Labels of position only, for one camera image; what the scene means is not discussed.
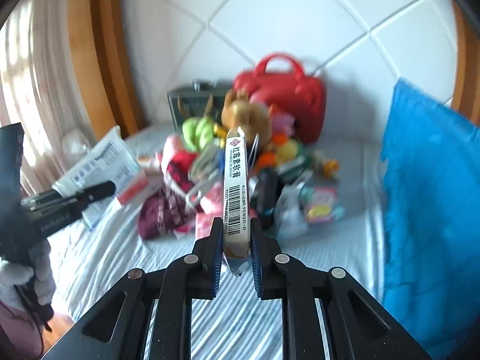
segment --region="triangular cutout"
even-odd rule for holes
[[[85,325],[82,333],[101,342],[109,342],[112,339],[113,330],[117,324],[125,298],[126,294],[124,292],[117,294],[104,309],[100,310],[100,312]]]
[[[372,341],[388,334],[390,328],[387,326],[387,324],[365,304],[365,302],[357,295],[357,293],[354,291],[349,291],[348,296],[353,312],[357,319],[361,335],[367,341]]]

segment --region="green plush toy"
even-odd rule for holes
[[[214,121],[209,116],[191,117],[182,125],[183,138],[187,148],[193,152],[201,152],[214,137]]]

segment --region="wooden floor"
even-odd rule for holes
[[[74,321],[68,315],[55,313],[53,319],[49,322],[52,332],[46,330],[43,332],[43,343],[45,352],[49,350],[69,329],[74,325]]]

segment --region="suitcase handle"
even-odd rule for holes
[[[272,54],[269,54],[265,58],[263,58],[255,67],[255,70],[254,70],[255,75],[266,74],[267,64],[270,62],[270,60],[276,59],[276,58],[284,59],[290,62],[293,68],[293,74],[295,75],[295,78],[297,80],[301,80],[302,78],[305,77],[305,72],[303,71],[303,67],[300,64],[300,62],[298,62],[292,56],[288,54],[284,54],[282,52],[273,52]]]

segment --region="screw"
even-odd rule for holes
[[[332,276],[337,279],[343,279],[346,273],[342,268],[334,268],[332,269]]]
[[[286,254],[277,254],[275,256],[275,261],[280,264],[286,264],[290,261],[290,257],[287,256]]]
[[[183,257],[183,261],[187,264],[195,264],[198,261],[198,256],[196,254],[187,254]]]
[[[128,271],[128,278],[129,279],[140,279],[143,275],[143,272],[139,268],[133,268]]]

